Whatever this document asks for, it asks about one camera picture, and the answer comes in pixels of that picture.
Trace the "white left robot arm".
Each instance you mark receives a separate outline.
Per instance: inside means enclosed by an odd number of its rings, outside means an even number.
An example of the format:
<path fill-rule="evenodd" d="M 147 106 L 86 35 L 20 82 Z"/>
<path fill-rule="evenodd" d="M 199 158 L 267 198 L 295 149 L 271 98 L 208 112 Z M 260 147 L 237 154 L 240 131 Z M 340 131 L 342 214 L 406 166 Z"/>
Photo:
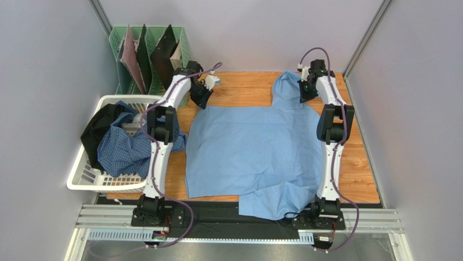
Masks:
<path fill-rule="evenodd" d="M 208 76 L 201 79 L 205 72 Z M 214 69 L 205 71 L 198 62 L 189 61 L 185 68 L 175 69 L 172 83 L 163 97 L 150 104 L 142 114 L 146 124 L 141 130 L 151 142 L 151 158 L 143 194 L 132 214 L 132 226 L 168 226 L 165 177 L 168 158 L 180 134 L 177 109 L 186 94 L 199 108 L 205 109 L 214 86 L 219 83 Z"/>

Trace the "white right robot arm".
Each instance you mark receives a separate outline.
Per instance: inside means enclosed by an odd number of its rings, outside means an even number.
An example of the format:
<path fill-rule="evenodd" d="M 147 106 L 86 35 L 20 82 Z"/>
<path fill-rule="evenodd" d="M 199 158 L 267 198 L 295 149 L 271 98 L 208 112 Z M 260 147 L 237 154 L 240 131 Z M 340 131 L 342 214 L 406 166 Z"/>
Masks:
<path fill-rule="evenodd" d="M 331 228 L 342 214 L 338 188 L 341 157 L 351 133 L 355 109 L 341 97 L 335 75 L 326 68 L 324 60 L 313 60 L 310 66 L 298 64 L 297 71 L 301 73 L 298 81 L 300 102 L 320 97 L 324 103 L 316 128 L 316 136 L 322 144 L 322 178 L 310 205 L 309 218 L 316 228 Z"/>

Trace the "light blue long sleeve shirt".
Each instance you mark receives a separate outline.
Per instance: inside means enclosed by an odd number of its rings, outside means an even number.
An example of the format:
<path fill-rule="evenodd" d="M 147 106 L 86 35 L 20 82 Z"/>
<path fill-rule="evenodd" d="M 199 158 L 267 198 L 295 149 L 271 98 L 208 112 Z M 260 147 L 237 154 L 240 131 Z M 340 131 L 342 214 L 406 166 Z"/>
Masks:
<path fill-rule="evenodd" d="M 279 220 L 300 212 L 322 179 L 319 114 L 299 101 L 299 74 L 274 82 L 269 107 L 200 110 L 186 144 L 190 198 L 237 195 L 240 215 Z"/>

